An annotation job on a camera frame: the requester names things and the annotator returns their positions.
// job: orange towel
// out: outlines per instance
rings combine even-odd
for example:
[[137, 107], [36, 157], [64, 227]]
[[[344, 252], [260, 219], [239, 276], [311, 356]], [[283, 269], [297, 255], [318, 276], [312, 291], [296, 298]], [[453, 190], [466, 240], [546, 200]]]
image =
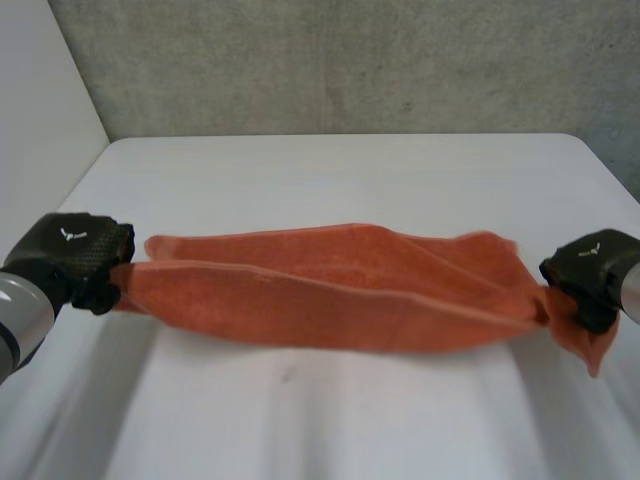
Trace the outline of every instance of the orange towel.
[[113, 271], [118, 308], [240, 342], [448, 352], [549, 326], [595, 376], [617, 329], [579, 327], [574, 301], [538, 285], [515, 244], [489, 232], [435, 239], [356, 224], [145, 247], [152, 262]]

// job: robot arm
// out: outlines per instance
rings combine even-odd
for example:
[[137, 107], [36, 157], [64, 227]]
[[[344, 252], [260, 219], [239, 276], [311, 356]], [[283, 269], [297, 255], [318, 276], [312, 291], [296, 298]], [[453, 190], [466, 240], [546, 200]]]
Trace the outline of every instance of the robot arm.
[[602, 230], [559, 248], [540, 265], [549, 285], [578, 304], [576, 322], [605, 333], [620, 310], [640, 323], [640, 241], [617, 230]]
[[0, 384], [29, 363], [62, 306], [96, 315], [120, 299], [110, 270], [130, 262], [133, 227], [87, 213], [41, 218], [0, 268]]

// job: white wall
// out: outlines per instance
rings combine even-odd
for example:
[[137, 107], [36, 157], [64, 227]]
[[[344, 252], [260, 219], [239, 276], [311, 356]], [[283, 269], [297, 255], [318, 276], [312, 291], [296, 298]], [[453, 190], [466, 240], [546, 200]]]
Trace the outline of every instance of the white wall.
[[46, 0], [0, 0], [0, 263], [107, 145]]

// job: white table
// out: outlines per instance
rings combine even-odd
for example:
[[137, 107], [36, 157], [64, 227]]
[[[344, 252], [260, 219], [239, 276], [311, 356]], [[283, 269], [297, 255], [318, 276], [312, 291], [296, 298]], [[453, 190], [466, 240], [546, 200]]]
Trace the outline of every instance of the white table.
[[[156, 233], [370, 222], [423, 236], [490, 229], [537, 272], [585, 233], [640, 236], [638, 204], [565, 135], [124, 140], [63, 210], [132, 222], [137, 259]], [[640, 328], [624, 320], [592, 380], [546, 332], [456, 355], [372, 355], [66, 309], [3, 386], [0, 477], [638, 478]]]

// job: gray concrete wall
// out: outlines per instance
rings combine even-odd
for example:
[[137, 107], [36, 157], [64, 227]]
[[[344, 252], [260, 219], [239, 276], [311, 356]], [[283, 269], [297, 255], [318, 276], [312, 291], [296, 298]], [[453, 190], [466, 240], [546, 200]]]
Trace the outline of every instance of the gray concrete wall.
[[639, 0], [49, 0], [112, 140], [565, 132], [640, 197]]

